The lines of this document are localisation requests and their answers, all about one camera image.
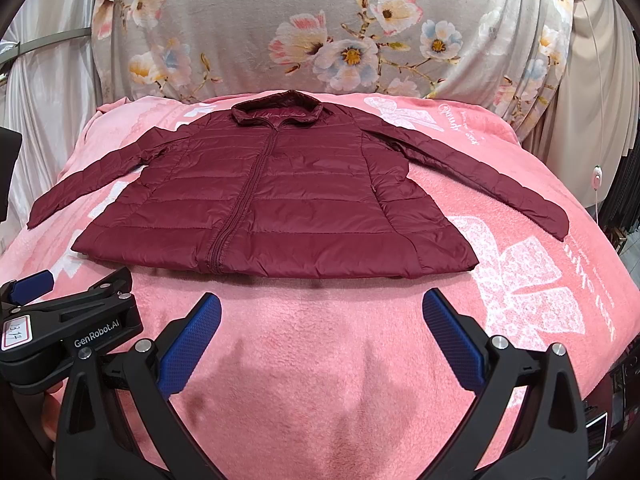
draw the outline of white label sticker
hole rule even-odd
[[[16,317],[5,321],[2,326],[2,351],[16,348],[33,340],[30,316]]]

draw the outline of white electrical cord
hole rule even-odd
[[[602,152],[604,150],[604,84],[602,82],[602,65],[600,63],[600,53],[598,51],[598,42],[596,41],[596,31],[593,28],[593,22],[591,21],[591,16],[589,14],[589,9],[587,8],[587,3],[584,0],[581,0],[584,6],[584,12],[587,14],[587,19],[589,20],[589,26],[591,27],[591,37],[593,38],[593,46],[596,49],[596,58],[598,59],[598,77],[600,79],[600,156],[598,158],[598,165],[593,168],[593,174],[591,177],[591,186],[593,190],[596,192],[596,224],[600,225],[598,222],[598,190],[602,185]]]

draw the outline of blue gripper pad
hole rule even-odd
[[[53,290],[53,274],[43,270],[14,283],[9,301],[17,305],[26,305]]]
[[[479,394],[485,384],[484,358],[437,289],[422,298],[422,316],[460,386]]]
[[[164,400],[181,392],[220,326],[222,306],[211,294],[191,317],[160,361],[158,389]]]

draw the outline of metal screw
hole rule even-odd
[[[84,346],[78,351],[78,357],[81,359],[88,359],[91,354],[92,350],[88,346]]]
[[[509,340],[503,335],[495,335],[491,338],[491,344],[498,350],[504,350],[509,346]]]
[[[153,343],[149,339],[141,339],[136,343],[136,352],[140,352],[143,354],[144,352],[149,352],[151,350]]]
[[[551,349],[556,355],[563,356],[566,354],[566,347],[562,343],[553,343]]]

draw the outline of pink blanket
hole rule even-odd
[[[129,144],[154,125],[175,129],[254,96],[197,105],[147,97],[101,108],[62,177]],[[420,280],[274,280],[133,268],[145,332],[155,337],[203,292],[222,300],[222,324],[186,389],[172,403],[230,480],[414,480],[453,432],[473,395],[460,389],[421,316],[439,287],[490,335],[522,348],[569,349],[585,396],[640,332],[640,293],[590,216],[562,184],[482,108],[452,102],[352,94],[319,95],[415,128],[493,166],[565,209],[564,242],[507,206],[434,171],[410,176],[433,196],[480,259],[472,272]],[[138,176],[77,200],[0,260],[2,280],[50,269],[49,297],[85,290],[117,265],[69,248],[87,224]],[[492,446],[514,423],[516,392]],[[150,460],[160,463],[126,401]]]

